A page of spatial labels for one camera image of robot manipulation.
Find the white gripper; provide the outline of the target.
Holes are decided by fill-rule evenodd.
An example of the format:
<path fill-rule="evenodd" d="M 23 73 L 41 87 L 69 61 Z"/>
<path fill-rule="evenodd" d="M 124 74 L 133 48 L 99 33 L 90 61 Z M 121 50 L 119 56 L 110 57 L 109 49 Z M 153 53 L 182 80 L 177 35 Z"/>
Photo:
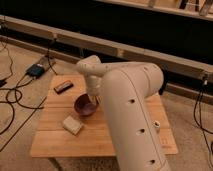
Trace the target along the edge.
<path fill-rule="evenodd" d="M 99 94 L 101 79 L 97 76 L 87 76 L 85 82 L 89 100 L 96 104 L 96 96 Z"/>

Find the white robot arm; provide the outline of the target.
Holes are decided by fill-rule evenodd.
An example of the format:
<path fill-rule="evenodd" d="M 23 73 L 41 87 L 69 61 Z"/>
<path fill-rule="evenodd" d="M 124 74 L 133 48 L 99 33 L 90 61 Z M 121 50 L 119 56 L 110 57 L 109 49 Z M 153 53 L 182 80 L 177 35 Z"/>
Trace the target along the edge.
<path fill-rule="evenodd" d="M 86 92 L 105 115 L 120 171 L 171 171 L 145 99 L 159 91 L 163 72 L 148 62 L 103 63 L 96 55 L 76 64 Z"/>

